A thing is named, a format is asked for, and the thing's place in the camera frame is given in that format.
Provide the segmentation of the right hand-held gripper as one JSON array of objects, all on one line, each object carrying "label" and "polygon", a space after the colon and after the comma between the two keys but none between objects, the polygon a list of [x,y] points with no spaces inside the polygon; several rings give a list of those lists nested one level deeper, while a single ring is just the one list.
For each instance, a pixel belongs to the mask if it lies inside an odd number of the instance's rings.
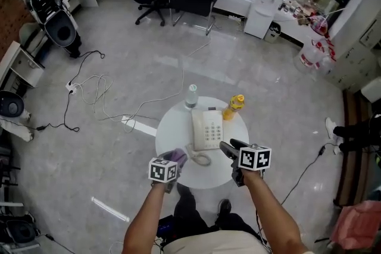
[{"label": "right hand-held gripper", "polygon": [[263,173],[264,170],[270,168],[271,148],[258,145],[249,146],[237,139],[230,139],[229,143],[221,141],[219,147],[233,161],[232,179],[238,187],[244,185],[242,169]]}]

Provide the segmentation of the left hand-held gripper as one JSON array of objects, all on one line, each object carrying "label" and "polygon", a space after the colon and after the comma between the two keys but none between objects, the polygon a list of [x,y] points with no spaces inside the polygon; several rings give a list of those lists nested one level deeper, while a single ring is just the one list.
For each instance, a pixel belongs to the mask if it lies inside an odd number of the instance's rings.
[{"label": "left hand-held gripper", "polygon": [[172,159],[173,153],[173,150],[164,152],[149,162],[148,178],[151,181],[151,186],[163,184],[166,193],[171,193],[181,173],[176,162],[165,160]]}]

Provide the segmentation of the purple cloth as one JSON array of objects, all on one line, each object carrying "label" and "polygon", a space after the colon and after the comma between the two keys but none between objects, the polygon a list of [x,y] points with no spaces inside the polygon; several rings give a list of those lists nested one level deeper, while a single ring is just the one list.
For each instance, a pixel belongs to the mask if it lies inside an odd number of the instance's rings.
[{"label": "purple cloth", "polygon": [[188,160],[187,154],[184,152],[183,149],[176,148],[173,150],[173,157],[172,159],[165,159],[167,161],[176,162],[178,169],[181,170],[183,166],[185,165],[186,161]]}]

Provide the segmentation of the person's left forearm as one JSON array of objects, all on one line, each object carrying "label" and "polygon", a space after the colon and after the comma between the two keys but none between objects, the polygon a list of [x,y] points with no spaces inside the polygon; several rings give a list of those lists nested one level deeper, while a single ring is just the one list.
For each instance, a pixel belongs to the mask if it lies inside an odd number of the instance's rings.
[{"label": "person's left forearm", "polygon": [[129,225],[121,254],[151,254],[155,241],[166,185],[154,184],[142,207]]}]

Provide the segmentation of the person's right forearm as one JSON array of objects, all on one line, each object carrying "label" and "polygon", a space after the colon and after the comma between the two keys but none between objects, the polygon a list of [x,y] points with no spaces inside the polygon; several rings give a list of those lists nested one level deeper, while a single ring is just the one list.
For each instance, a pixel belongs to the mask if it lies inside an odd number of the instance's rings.
[{"label": "person's right forearm", "polygon": [[242,170],[242,174],[273,254],[309,252],[301,240],[297,223],[279,203],[260,174],[249,170]]}]

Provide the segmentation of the white desk telephone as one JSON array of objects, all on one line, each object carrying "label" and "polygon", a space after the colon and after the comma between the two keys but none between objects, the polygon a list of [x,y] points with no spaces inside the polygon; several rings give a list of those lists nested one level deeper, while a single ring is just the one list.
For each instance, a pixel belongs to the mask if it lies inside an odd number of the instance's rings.
[{"label": "white desk telephone", "polygon": [[204,149],[218,149],[223,140],[223,117],[222,112],[215,108],[209,108],[203,112],[204,116]]}]

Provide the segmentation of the round white side table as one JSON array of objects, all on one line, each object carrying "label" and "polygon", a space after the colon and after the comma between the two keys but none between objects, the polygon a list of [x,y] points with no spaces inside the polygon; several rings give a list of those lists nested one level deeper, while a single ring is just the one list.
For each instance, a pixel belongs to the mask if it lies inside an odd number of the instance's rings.
[{"label": "round white side table", "polygon": [[[222,141],[238,139],[249,143],[249,134],[246,124],[239,114],[232,120],[223,121]],[[181,148],[185,152],[186,146],[193,142],[193,126],[191,110],[184,101],[172,106],[161,119],[155,137],[157,155]],[[206,150],[205,154],[211,158],[211,165],[205,167],[188,159],[182,168],[178,183],[192,189],[211,189],[229,182],[232,177],[232,160],[225,156],[220,149]]]}]

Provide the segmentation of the yellow drink bottle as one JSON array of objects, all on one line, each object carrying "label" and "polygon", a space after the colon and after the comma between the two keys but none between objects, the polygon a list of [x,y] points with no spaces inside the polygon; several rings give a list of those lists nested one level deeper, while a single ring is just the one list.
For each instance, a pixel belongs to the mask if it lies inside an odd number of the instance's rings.
[{"label": "yellow drink bottle", "polygon": [[245,106],[244,95],[232,96],[228,106],[222,112],[223,119],[226,121],[232,120],[235,114],[239,112],[244,106]]}]

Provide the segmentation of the person's black shoe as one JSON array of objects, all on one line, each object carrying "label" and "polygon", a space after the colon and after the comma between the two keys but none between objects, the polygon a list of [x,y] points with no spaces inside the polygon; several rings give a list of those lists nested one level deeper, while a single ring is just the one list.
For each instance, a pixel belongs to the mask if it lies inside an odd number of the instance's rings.
[{"label": "person's black shoe", "polygon": [[230,200],[223,199],[218,204],[218,217],[224,217],[226,215],[229,215],[232,210],[232,205]]}]

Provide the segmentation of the person's black trousers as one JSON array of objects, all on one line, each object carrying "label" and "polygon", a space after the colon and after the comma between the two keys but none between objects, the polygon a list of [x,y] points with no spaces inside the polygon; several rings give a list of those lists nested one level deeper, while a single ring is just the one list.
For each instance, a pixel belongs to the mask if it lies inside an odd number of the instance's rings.
[{"label": "person's black trousers", "polygon": [[174,232],[176,237],[183,238],[200,234],[212,233],[219,230],[244,231],[258,240],[259,235],[238,214],[230,212],[229,215],[218,217],[212,226],[208,226],[196,210],[196,201],[190,188],[177,183],[177,192],[180,199],[174,210]]}]

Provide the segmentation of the clear water bottle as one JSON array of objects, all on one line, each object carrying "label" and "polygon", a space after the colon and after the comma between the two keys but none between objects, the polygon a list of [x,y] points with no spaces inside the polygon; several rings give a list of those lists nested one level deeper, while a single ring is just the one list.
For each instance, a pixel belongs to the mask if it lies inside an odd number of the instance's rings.
[{"label": "clear water bottle", "polygon": [[188,87],[188,91],[185,97],[185,106],[189,109],[194,108],[198,103],[198,92],[197,86],[195,84],[191,84]]}]

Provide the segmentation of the black waist device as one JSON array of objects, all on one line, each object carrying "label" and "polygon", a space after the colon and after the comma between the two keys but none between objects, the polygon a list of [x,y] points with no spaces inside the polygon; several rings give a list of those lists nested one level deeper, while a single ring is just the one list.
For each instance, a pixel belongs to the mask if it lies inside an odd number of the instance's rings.
[{"label": "black waist device", "polygon": [[169,215],[159,220],[157,228],[157,237],[166,239],[172,235],[174,226],[174,216]]}]

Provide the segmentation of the person's beige shirt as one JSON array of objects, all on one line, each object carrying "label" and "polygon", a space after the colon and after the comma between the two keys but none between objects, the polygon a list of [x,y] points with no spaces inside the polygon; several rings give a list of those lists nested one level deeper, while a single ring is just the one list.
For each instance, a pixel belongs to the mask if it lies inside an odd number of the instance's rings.
[{"label": "person's beige shirt", "polygon": [[164,254],[269,254],[251,234],[244,231],[215,231],[184,237],[164,246]]}]

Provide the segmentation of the red label floor jug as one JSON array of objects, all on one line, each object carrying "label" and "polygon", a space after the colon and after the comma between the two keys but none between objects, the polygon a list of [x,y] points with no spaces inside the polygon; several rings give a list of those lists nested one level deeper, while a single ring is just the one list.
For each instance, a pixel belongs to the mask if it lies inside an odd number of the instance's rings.
[{"label": "red label floor jug", "polygon": [[336,64],[336,60],[330,54],[318,54],[316,62],[313,64],[313,70],[322,75],[328,75]]},{"label": "red label floor jug", "polygon": [[302,73],[309,73],[317,62],[319,52],[313,44],[305,44],[293,58],[295,68]]}]

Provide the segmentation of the brown wooden cabinet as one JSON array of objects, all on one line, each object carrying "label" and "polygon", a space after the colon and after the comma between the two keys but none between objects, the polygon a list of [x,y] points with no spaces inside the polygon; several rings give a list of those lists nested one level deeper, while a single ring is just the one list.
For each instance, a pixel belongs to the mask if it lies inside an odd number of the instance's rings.
[{"label": "brown wooden cabinet", "polygon": [[[371,103],[360,93],[343,92],[345,125],[354,125],[371,117]],[[338,191],[333,203],[336,206],[352,206],[366,197],[371,154],[369,148],[343,154]]]}]

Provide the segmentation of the white trash bin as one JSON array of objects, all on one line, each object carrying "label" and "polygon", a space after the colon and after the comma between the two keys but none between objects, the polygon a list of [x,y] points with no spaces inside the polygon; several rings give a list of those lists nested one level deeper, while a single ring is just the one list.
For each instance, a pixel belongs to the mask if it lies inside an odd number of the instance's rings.
[{"label": "white trash bin", "polygon": [[281,26],[278,23],[272,21],[263,39],[268,43],[274,43],[280,34]]}]

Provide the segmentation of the white water dispenser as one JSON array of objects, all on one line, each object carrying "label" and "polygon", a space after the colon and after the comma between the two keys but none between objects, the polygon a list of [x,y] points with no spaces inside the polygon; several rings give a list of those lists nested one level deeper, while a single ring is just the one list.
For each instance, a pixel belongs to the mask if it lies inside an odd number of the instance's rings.
[{"label": "white water dispenser", "polygon": [[252,0],[244,32],[263,39],[282,0]]}]

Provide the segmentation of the pink plastic bag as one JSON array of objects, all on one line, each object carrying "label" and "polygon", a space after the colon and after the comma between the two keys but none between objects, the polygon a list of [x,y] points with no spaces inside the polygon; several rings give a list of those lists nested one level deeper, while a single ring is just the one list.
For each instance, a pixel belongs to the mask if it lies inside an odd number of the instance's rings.
[{"label": "pink plastic bag", "polygon": [[381,228],[381,202],[366,200],[342,208],[330,241],[345,250],[372,247]]}]

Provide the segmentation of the grey metal lockers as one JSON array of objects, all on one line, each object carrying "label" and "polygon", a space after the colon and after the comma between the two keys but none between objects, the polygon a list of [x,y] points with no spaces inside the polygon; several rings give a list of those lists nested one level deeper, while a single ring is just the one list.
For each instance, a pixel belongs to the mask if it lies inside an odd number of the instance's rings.
[{"label": "grey metal lockers", "polygon": [[325,79],[356,92],[381,73],[381,0],[363,0],[333,36],[336,64]]}]

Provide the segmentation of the pink round container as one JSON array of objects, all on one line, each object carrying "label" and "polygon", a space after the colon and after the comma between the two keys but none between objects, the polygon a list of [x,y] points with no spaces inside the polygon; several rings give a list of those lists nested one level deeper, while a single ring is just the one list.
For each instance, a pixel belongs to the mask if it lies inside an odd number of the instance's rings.
[{"label": "pink round container", "polygon": [[317,34],[325,36],[328,31],[327,17],[323,15],[314,15],[310,17],[310,27]]}]

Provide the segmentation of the cluster of small bottles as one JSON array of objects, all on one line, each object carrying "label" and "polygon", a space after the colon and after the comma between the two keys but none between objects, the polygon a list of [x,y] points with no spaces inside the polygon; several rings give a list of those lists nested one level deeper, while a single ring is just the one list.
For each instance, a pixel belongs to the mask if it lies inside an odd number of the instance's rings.
[{"label": "cluster of small bottles", "polygon": [[296,1],[283,0],[278,7],[278,11],[285,16],[285,19],[279,21],[295,20],[299,25],[308,25],[311,23],[310,17]]}]

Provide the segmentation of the black stool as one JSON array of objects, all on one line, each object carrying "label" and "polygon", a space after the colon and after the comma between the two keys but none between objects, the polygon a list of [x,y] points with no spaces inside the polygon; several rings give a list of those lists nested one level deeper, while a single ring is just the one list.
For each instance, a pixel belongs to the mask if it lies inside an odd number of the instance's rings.
[{"label": "black stool", "polygon": [[2,186],[18,186],[16,174],[13,171],[20,171],[20,167],[13,164],[13,153],[10,147],[0,146],[0,188]]}]

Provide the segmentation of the white desk with drawers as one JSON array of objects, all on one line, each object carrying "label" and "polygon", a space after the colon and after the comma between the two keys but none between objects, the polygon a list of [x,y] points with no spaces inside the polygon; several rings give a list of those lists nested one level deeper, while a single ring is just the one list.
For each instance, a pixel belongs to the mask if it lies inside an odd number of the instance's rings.
[{"label": "white desk with drawers", "polygon": [[43,68],[21,45],[13,41],[0,61],[0,85],[9,71],[15,73],[29,86],[36,87],[43,74]]}]

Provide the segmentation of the white metal rack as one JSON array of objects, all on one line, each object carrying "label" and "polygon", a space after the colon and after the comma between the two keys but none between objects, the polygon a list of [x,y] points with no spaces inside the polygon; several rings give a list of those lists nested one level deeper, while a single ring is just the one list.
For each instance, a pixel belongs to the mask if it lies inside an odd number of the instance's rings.
[{"label": "white metal rack", "polygon": [[34,216],[22,203],[0,202],[0,254],[30,254],[40,248]]}]

